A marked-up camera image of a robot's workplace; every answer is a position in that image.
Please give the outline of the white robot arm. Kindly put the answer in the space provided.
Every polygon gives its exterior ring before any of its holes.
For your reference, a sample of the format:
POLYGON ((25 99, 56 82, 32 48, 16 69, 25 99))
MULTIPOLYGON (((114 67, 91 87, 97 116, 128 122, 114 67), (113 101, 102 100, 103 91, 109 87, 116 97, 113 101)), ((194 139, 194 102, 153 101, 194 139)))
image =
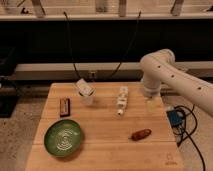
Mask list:
POLYGON ((145 97, 157 96, 164 83, 213 117, 213 84, 175 68, 175 55, 161 49, 143 56, 141 91, 145 97))

